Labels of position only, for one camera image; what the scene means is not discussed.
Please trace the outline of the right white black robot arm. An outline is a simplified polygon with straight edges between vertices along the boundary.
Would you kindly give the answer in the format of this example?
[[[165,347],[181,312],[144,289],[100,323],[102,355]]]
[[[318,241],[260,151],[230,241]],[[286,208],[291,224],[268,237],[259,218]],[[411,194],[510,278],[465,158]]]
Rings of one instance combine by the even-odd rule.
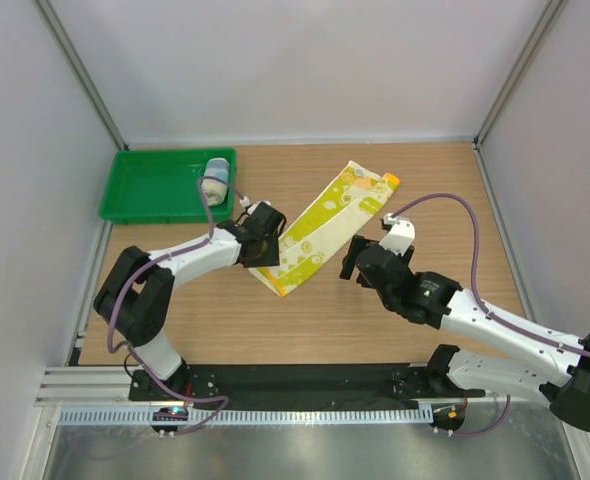
[[[435,272],[413,272],[414,251],[397,253],[356,235],[340,276],[374,290],[405,320],[473,337],[503,353],[482,357],[439,346],[425,372],[436,395],[484,390],[546,406],[559,420],[590,433],[590,332],[578,337],[485,304],[470,289]]]

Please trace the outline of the green yellow patterned towel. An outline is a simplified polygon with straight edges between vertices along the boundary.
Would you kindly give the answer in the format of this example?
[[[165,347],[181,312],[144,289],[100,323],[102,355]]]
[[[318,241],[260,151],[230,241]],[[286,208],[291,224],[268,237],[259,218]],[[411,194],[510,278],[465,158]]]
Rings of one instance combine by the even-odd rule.
[[[350,161],[280,235],[278,264],[250,273],[284,297],[316,274],[395,193],[392,173],[371,172]]]

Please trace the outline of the polka dot striped towel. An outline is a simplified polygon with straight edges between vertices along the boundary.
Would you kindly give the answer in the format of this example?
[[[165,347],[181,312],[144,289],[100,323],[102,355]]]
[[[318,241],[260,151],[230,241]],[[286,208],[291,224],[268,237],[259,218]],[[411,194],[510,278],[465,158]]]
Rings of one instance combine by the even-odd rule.
[[[209,206],[222,204],[227,196],[230,163],[223,157],[211,158],[207,161],[201,190]]]

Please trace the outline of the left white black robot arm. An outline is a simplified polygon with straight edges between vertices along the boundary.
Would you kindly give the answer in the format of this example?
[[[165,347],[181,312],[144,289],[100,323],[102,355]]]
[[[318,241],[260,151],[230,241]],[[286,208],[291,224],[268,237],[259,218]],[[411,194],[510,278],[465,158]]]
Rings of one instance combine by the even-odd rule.
[[[244,207],[236,220],[211,225],[182,244],[154,251],[124,249],[93,302],[107,323],[107,349],[127,348],[166,400],[187,389],[188,365],[165,332],[172,294],[179,287],[225,267],[246,269],[279,264],[279,237],[286,217],[270,203]]]

